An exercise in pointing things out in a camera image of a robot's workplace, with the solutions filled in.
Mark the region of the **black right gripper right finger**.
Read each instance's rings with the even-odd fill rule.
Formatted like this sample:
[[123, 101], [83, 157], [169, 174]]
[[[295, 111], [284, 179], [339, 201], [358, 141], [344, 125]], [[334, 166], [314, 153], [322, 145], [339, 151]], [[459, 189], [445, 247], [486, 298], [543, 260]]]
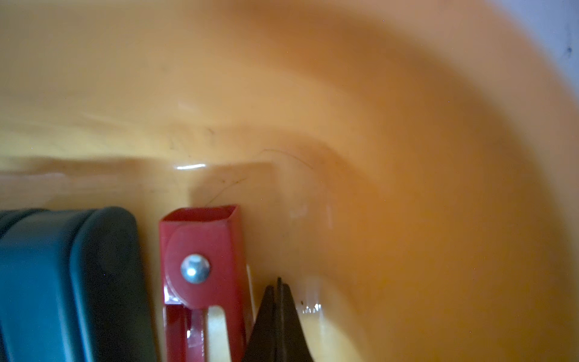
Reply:
[[277, 279], [275, 294], [275, 360], [313, 362], [290, 286]]

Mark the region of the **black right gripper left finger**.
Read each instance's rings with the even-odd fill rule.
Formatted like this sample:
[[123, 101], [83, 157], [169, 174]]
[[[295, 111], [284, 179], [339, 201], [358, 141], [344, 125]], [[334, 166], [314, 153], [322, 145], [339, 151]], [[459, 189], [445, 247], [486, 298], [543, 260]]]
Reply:
[[253, 330], [242, 359], [243, 362], [276, 361], [275, 289], [267, 286]]

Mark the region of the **red pruning pliers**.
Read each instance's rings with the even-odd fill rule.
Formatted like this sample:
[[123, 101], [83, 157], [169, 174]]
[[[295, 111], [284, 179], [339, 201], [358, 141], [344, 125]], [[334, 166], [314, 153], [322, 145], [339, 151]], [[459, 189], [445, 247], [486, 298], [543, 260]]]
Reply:
[[244, 356], [253, 324], [240, 208], [180, 208], [159, 223], [164, 335], [169, 361], [206, 361], [206, 313], [225, 315], [233, 361]]

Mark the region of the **yellow storage tray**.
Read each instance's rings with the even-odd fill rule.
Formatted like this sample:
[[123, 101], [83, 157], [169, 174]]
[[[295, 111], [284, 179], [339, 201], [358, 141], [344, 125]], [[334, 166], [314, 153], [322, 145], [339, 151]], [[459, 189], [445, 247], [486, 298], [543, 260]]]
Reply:
[[484, 1], [1, 3], [1, 211], [129, 211], [157, 360], [160, 221], [237, 205], [316, 361], [576, 361], [577, 136]]

